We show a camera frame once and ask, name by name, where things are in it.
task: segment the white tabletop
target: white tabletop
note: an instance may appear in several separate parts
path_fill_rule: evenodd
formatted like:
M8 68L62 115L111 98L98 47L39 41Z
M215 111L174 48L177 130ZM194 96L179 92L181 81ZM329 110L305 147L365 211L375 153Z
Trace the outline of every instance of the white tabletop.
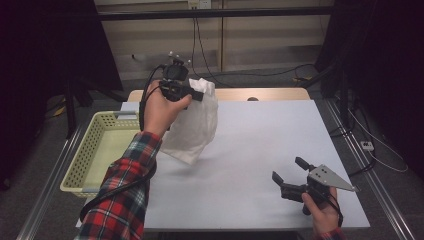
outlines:
M123 109L137 109L124 103ZM214 140L192 166L159 153L151 181L146 230L290 230L310 228L302 204L280 197L286 183L306 183L295 162L325 164L349 182L311 100L219 102ZM343 227L369 227L356 193L338 190Z

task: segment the power strip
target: power strip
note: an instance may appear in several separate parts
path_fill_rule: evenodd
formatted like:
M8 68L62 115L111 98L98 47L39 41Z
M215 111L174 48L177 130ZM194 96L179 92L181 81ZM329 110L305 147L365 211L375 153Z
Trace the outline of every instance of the power strip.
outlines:
M372 142L370 141L361 141L361 147L365 151L374 151L374 146L372 145Z

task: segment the white cloth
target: white cloth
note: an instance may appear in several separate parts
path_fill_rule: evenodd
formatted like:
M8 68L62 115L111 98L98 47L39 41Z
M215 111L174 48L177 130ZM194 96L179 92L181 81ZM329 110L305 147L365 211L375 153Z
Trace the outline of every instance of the white cloth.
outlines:
M204 93L203 100L201 102L193 100L187 110L178 114L170 130L162 138L160 151L193 164L215 137L218 125L218 99L215 96L214 83L203 78L189 81L194 90Z

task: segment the dark curtain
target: dark curtain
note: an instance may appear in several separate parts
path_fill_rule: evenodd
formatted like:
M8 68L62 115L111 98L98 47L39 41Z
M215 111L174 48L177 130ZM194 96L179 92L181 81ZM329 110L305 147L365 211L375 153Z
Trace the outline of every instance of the dark curtain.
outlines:
M96 13L92 0L2 1L0 69L2 149L0 177L19 166L43 124L46 101L64 94L67 80L84 78L122 90L100 21L63 17Z

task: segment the black strap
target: black strap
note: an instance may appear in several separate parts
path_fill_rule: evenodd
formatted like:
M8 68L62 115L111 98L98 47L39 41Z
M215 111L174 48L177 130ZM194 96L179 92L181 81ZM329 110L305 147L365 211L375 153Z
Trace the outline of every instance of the black strap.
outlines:
M155 163L152 166L152 169L150 169L150 171L144 175L143 177L141 177L139 180L136 180L132 183L128 183L125 185L122 185L118 188L115 188L109 192L106 192L105 194L101 195L101 196L97 196L95 197L93 200L91 200L90 202L88 202L82 209L80 212L80 220L81 222L83 222L85 216L87 215L88 211L90 211L92 208L94 208L95 206L99 205L101 202L103 202L104 200L111 198L113 196L115 196L118 193L124 192L136 185L140 185L140 184L144 184L147 181L149 181L153 175L155 174L157 169L157 163L155 161Z

